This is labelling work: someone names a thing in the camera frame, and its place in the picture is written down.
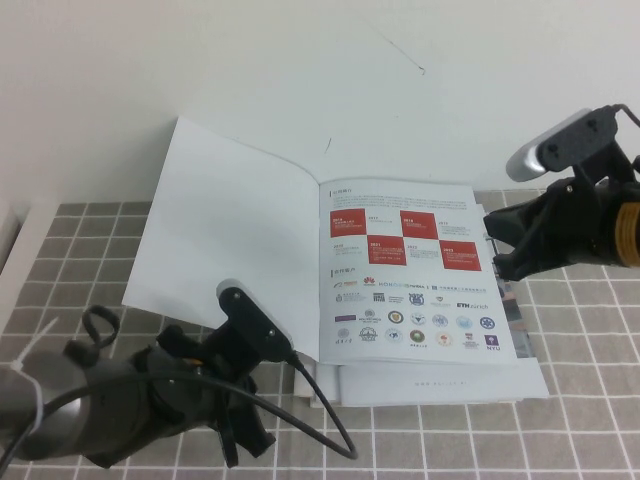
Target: checkered tablecloth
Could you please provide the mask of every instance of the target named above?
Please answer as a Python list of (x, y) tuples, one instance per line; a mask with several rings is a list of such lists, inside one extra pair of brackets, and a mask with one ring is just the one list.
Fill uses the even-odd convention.
[[(487, 210), (535, 191), (481, 192)], [(201, 327), (122, 307), (149, 204), (62, 205), (18, 305), (0, 337), (0, 363), (13, 360), (34, 332), (59, 317), (38, 348), (61, 350), (82, 336), (89, 304), (122, 315), (114, 358), (153, 342), (170, 323), (194, 338)], [(640, 478), (640, 270), (576, 266), (515, 284), (518, 302), (551, 397), (512, 404), (339, 409), (360, 458), (326, 451), (264, 414), (277, 443), (226, 470), (217, 434), (195, 430), (155, 442), (104, 471), (86, 460), (16, 462), (9, 480), (543, 480)], [(293, 372), (262, 365), (260, 392), (338, 438), (321, 410), (293, 398)]]

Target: cable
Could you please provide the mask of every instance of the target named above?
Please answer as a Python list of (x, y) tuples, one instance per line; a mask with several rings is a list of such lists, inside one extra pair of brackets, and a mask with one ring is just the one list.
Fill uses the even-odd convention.
[(627, 114), (627, 117), (629, 117), (633, 123), (635, 123), (638, 127), (640, 127), (640, 118), (636, 117), (635, 113), (633, 113), (631, 109), (627, 107), (624, 103), (618, 103), (616, 105), (613, 105), (613, 108), (615, 108), (616, 111), (622, 110), (624, 113)]
[(340, 455), (350, 460), (357, 459), (358, 451), (356, 450), (356, 446), (353, 444), (351, 437), (349, 437), (349, 434), (347, 433), (347, 429), (344, 428), (344, 425), (338, 418), (338, 414), (335, 412), (335, 410), (331, 406), (331, 403), (329, 403), (329, 400), (327, 400), (327, 397), (324, 396), (324, 393), (322, 393), (322, 390), (320, 390), (320, 387), (316, 383), (315, 379), (304, 367), (304, 364), (300, 360), (300, 357), (298, 357), (298, 353), (293, 352), (293, 354), (287, 359), (287, 363), (291, 365), (293, 368), (295, 368), (297, 371), (299, 371), (302, 374), (302, 376), (307, 380), (307, 382), (309, 382), (309, 385), (311, 385), (311, 388), (313, 388), (313, 391), (316, 392), (316, 395), (322, 402), (322, 405), (324, 405), (324, 408), (327, 410), (327, 413), (331, 417), (331, 420), (333, 420), (333, 423), (335, 423), (336, 427), (338, 428), (338, 431), (340, 432), (340, 435), (342, 435), (342, 438), (344, 439), (345, 443), (347, 444), (347, 447), (349, 448), (348, 452), (342, 449), (342, 447), (341, 449), (344, 450), (343, 452), (337, 452), (337, 450), (334, 450), (334, 452), (340, 453)]
[[(309, 381), (309, 378), (310, 378), (309, 373), (306, 372), (306, 370), (304, 370), (304, 367), (302, 367), (302, 369), (303, 369), (302, 374), (305, 375), (305, 373), (306, 373), (305, 378), (307, 378), (307, 380)], [(77, 388), (75, 390), (71, 390), (71, 391), (69, 391), (67, 393), (64, 393), (64, 394), (60, 395), (59, 397), (55, 398), (54, 400), (50, 401), (49, 403), (47, 403), (44, 406), (44, 412), (43, 412), (42, 420), (43, 421), (46, 420), (48, 417), (53, 415), (60, 408), (64, 407), (65, 405), (67, 405), (67, 404), (69, 404), (69, 403), (71, 403), (71, 402), (73, 402), (75, 400), (78, 400), (80, 398), (83, 398), (83, 397), (86, 397), (86, 396), (89, 396), (89, 395), (95, 395), (95, 394), (98, 394), (98, 393), (100, 393), (102, 391), (108, 390), (110, 388), (117, 387), (117, 386), (120, 386), (120, 385), (125, 385), (125, 384), (128, 384), (128, 383), (148, 383), (148, 382), (154, 382), (154, 381), (158, 381), (158, 380), (174, 380), (174, 381), (185, 382), (185, 383), (193, 383), (193, 384), (200, 385), (201, 387), (206, 387), (206, 388), (211, 388), (213, 390), (222, 390), (222, 391), (226, 391), (228, 393), (233, 393), (235, 395), (238, 395), (238, 396), (244, 398), (245, 400), (248, 400), (250, 403), (252, 403), (252, 404), (254, 404), (254, 405), (256, 405), (256, 406), (258, 406), (258, 407), (260, 407), (260, 408), (262, 408), (264, 410), (266, 410), (267, 412), (269, 412), (269, 413), (271, 413), (271, 414), (273, 414), (273, 415), (275, 415), (277, 417), (280, 417), (280, 419), (282, 419), (285, 422), (287, 422), (288, 424), (296, 427), (301, 432), (306, 433), (311, 438), (313, 438), (314, 440), (320, 442), (322, 445), (324, 445), (327, 448), (333, 450), (337, 454), (342, 455), (343, 457), (347, 457), (349, 459), (355, 459), (358, 456), (356, 448), (355, 448), (355, 446), (353, 444), (353, 441), (349, 437), (349, 434), (344, 429), (344, 426), (340, 423), (339, 419), (337, 418), (336, 413), (333, 411), (333, 409), (328, 404), (328, 402), (325, 403), (327, 401), (327, 399), (324, 397), (322, 392), (320, 392), (317, 384), (315, 384), (315, 381), (313, 381), (312, 378), (311, 378), (311, 381), (310, 381), (310, 383), (313, 382), (313, 383), (311, 383), (311, 386), (314, 388), (314, 390), (316, 391), (316, 393), (318, 394), (318, 396), (322, 400), (322, 402), (325, 405), (325, 407), (327, 407), (327, 411), (329, 412), (329, 415), (331, 416), (333, 421), (336, 422), (336, 425), (338, 425), (338, 429), (340, 430), (340, 434), (342, 435), (342, 438), (345, 441), (345, 443), (347, 444), (349, 450), (345, 449), (344, 447), (341, 447), (340, 445), (338, 445), (336, 442), (334, 442), (330, 438), (322, 435), (320, 432), (315, 430), (313, 427), (311, 427), (308, 424), (304, 423), (302, 420), (299, 420), (298, 418), (294, 417), (289, 412), (286, 412), (285, 410), (281, 409), (280, 407), (277, 407), (276, 405), (264, 400), (263, 398), (255, 395), (255, 394), (249, 393), (246, 390), (243, 390), (242, 388), (240, 388), (240, 387), (238, 387), (238, 386), (236, 386), (236, 385), (234, 385), (232, 383), (229, 383), (229, 382), (226, 382), (224, 380), (217, 379), (217, 378), (202, 377), (202, 376), (196, 375), (194, 373), (180, 372), (180, 371), (176, 371), (176, 372), (134, 373), (134, 374), (129, 374), (129, 375), (123, 375), (122, 377), (119, 377), (119, 378), (113, 378), (113, 379), (109, 379), (109, 380), (104, 380), (104, 381), (101, 381), (101, 382), (94, 383), (92, 385), (88, 385), (88, 386), (85, 386), (85, 387)], [(2, 476), (5, 474), (5, 472), (9, 468), (9, 464), (11, 463), (13, 458), (15, 457), (16, 453), (18, 452), (18, 450), (20, 450), (20, 448), (22, 447), (24, 442), (29, 437), (29, 435), (31, 433), (31, 430), (33, 429), (33, 426), (35, 424), (35, 417), (36, 417), (35, 413), (30, 416), (28, 422), (25, 424), (23, 429), (20, 431), (20, 434), (17, 435), (13, 439), (13, 441), (6, 448), (4, 454), (2, 455), (2, 458), (0, 458), (0, 478), (2, 478)]]

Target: stack of paper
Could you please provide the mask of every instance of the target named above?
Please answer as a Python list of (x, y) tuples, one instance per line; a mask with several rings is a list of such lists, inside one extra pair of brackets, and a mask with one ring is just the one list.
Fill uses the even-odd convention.
[[(330, 380), (325, 367), (316, 375), (344, 404), (468, 401), (471, 382), (521, 368), (470, 187), (319, 184), (180, 119), (124, 303), (217, 327), (226, 318), (215, 291), (227, 279), (296, 350), (331, 365)], [(389, 397), (363, 399), (373, 378), (396, 382)], [(420, 393), (434, 384), (439, 396)]]
[[(491, 254), (497, 253), (487, 239)], [(496, 277), (518, 361), (515, 365), (415, 365), (375, 362), (358, 366), (323, 365), (307, 359), (309, 371), (327, 398), (343, 406), (455, 404), (546, 398), (549, 391), (515, 294), (509, 282)], [(296, 374), (294, 394), (322, 404), (307, 381)]]

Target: white wall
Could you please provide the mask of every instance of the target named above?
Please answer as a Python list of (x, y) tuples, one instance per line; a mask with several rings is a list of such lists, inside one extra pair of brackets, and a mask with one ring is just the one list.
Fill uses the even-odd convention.
[(640, 111), (637, 0), (338, 3), (0, 2), (0, 196), (151, 198), (178, 114), (319, 180), (512, 188), (564, 117)]

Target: red text block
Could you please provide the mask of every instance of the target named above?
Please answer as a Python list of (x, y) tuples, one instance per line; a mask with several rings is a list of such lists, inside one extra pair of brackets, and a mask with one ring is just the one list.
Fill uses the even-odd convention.
[(330, 216), (331, 238), (367, 234), (367, 217), (364, 208), (335, 210)]
[(442, 262), (447, 270), (480, 271), (480, 259), (473, 242), (440, 240)]
[(436, 217), (433, 213), (408, 212), (400, 210), (402, 235), (410, 238), (438, 239)]
[(367, 235), (369, 244), (370, 265), (406, 265), (407, 257), (404, 253), (402, 237), (388, 237), (386, 235)]

